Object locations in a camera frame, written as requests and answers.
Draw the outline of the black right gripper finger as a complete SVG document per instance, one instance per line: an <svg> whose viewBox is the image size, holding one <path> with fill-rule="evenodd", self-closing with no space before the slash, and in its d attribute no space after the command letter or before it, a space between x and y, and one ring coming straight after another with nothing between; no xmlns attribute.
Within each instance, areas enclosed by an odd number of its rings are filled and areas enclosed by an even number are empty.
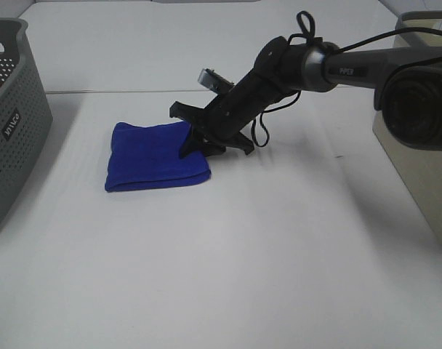
<svg viewBox="0 0 442 349"><path fill-rule="evenodd" d="M204 135L194 126L190 126L188 133L179 149L179 158L183 159L194 151L204 152L206 147Z"/></svg>
<svg viewBox="0 0 442 349"><path fill-rule="evenodd" d="M226 147L214 144L205 144L203 146L203 155L205 157L220 156L226 152Z"/></svg>

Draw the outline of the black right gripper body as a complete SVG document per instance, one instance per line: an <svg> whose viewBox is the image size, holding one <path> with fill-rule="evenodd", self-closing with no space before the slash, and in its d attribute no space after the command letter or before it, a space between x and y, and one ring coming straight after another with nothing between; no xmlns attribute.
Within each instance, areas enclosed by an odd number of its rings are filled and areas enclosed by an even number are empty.
<svg viewBox="0 0 442 349"><path fill-rule="evenodd" d="M217 95L204 108L175 102L169 108L169 116L194 126L207 144L250 154L254 143L241 130L269 105L292 96L292 89L278 75L281 57L288 48L284 37L274 38L262 48L253 68L227 94Z"/></svg>

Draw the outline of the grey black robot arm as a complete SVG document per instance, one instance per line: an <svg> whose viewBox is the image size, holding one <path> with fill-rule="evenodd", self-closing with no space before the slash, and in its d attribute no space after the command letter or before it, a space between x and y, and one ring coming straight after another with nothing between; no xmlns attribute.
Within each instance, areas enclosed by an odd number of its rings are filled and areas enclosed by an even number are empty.
<svg viewBox="0 0 442 349"><path fill-rule="evenodd" d="M190 126L180 157L220 155L228 148L251 153L259 142L256 134L242 133L245 126L262 126L264 114L282 108L287 97L297 100L302 92L329 92L340 84L372 89L374 109L401 144L442 151L442 47L349 52L321 39L293 44L279 36L238 83L209 69L200 82L215 93L207 106L177 102L169 109Z"/></svg>

